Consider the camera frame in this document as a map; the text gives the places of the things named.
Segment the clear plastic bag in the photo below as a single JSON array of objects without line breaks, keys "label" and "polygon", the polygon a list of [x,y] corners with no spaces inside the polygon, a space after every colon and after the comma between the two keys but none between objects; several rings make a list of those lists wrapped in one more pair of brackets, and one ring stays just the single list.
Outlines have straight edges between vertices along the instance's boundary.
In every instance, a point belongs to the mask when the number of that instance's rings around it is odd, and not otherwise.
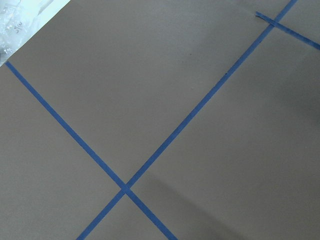
[{"label": "clear plastic bag", "polygon": [[52,0],[2,0],[0,2],[0,64],[45,25],[42,13]]}]

